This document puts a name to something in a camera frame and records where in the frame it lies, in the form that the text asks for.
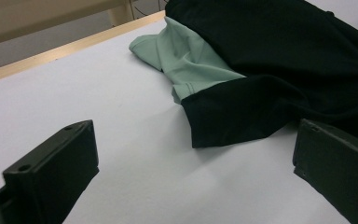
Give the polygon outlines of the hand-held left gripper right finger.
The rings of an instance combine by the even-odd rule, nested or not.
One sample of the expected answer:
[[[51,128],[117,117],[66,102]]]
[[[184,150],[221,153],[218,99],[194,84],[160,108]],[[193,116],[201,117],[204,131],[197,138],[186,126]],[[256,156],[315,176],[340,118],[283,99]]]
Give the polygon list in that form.
[[[322,194],[351,224],[358,224],[358,138],[318,121],[300,122],[294,173]]]

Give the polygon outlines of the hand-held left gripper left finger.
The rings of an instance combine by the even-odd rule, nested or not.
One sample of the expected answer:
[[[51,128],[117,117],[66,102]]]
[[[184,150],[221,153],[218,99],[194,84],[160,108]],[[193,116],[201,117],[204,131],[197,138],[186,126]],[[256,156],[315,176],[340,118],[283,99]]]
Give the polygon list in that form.
[[[98,174],[98,164],[93,122],[62,128],[3,172],[4,221],[62,224]]]

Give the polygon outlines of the black and green garment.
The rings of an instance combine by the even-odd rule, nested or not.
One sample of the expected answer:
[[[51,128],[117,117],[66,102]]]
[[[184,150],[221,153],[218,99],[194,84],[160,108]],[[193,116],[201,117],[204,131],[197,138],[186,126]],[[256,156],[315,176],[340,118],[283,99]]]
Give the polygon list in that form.
[[[172,82],[193,147],[265,138],[294,120],[358,137],[358,30],[306,0],[170,0],[130,49]]]

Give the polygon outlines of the wooden shelf unit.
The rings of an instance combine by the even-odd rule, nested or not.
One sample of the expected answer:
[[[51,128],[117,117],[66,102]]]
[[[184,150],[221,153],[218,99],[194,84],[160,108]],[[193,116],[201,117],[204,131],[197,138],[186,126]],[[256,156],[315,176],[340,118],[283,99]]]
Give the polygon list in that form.
[[[107,11],[113,25],[133,21],[132,0],[0,0],[0,43]]]

